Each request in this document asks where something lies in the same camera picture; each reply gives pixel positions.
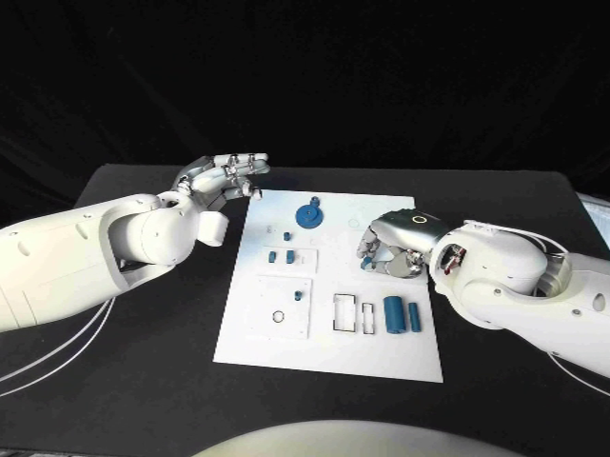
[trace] white paper sheet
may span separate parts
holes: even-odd
[[[314,195],[321,200],[324,221],[318,228],[305,229],[295,222],[295,212]],[[263,190],[263,199],[249,203],[214,362],[442,382],[427,276],[404,280],[367,273],[355,256],[370,222],[390,210],[413,207],[412,197]],[[292,234],[288,242],[283,241],[285,231]],[[279,254],[273,264],[268,259],[272,248]],[[285,264],[283,251],[288,249],[296,252],[292,265]],[[315,258],[315,268],[309,261],[298,262],[299,251],[306,259]],[[292,317],[296,302],[291,302],[295,290],[282,291],[282,307],[289,307],[291,311],[278,315],[283,319],[281,323],[273,322],[273,312],[282,309],[273,310],[279,308],[275,298],[265,299],[266,277],[311,280],[306,338],[298,338],[288,330],[279,337],[270,336],[275,335],[270,326],[282,325]],[[296,283],[283,284],[288,284],[286,288],[295,288]],[[355,295],[355,332],[334,330],[335,293]],[[419,304],[422,333],[387,333],[383,299],[391,295],[403,299],[406,319],[407,303]],[[363,303],[373,304],[373,335],[363,334]],[[266,320],[266,329],[250,331],[250,327],[256,328],[256,319]],[[296,319],[294,328],[302,328],[302,314]]]

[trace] black table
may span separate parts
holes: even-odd
[[[177,170],[102,167],[78,205],[164,191]],[[413,195],[417,208],[453,227],[465,218],[518,227],[610,259],[567,179],[553,172],[273,169],[255,182]],[[0,448],[183,457],[263,427],[360,419],[436,428],[527,455],[610,455],[610,399],[515,335],[473,327],[432,288],[443,384],[214,364],[246,210],[247,200],[226,205],[224,245],[197,245],[174,271],[122,295],[73,363],[0,399]],[[0,374],[65,341],[92,313],[0,335]],[[610,390],[609,380],[576,371]]]

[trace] table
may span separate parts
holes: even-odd
[[[164,191],[178,169],[102,167],[78,206]],[[465,218],[488,221],[610,259],[554,172],[273,169],[255,182],[266,189],[414,195],[417,208],[452,227]],[[0,448],[183,457],[263,427],[358,419],[449,431],[525,455],[599,455],[606,448],[610,455],[610,399],[515,335],[472,326],[432,287],[443,384],[214,364],[246,209],[246,200],[223,209],[224,245],[197,245],[174,271],[119,297],[73,363],[0,399]],[[54,348],[92,312],[0,335],[0,375]],[[610,390],[610,381],[574,370]]]

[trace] robotic hand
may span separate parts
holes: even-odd
[[[0,230],[0,332],[78,314],[180,264],[194,241],[220,246],[226,200],[260,198],[247,175],[266,154],[201,157],[170,191],[50,214]]]
[[[560,253],[547,253],[543,241]],[[374,261],[380,243],[393,253],[389,262]],[[419,276],[427,264],[435,290],[472,324],[511,330],[610,378],[610,262],[515,228],[465,221],[449,230],[413,209],[371,222],[357,254],[364,271],[399,278]]]

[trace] blue battery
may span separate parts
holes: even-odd
[[[384,323],[387,333],[404,333],[404,309],[400,297],[384,298]]]
[[[419,320],[419,307],[416,303],[407,304],[407,310],[410,311],[410,327],[412,331],[422,331],[422,321]]]

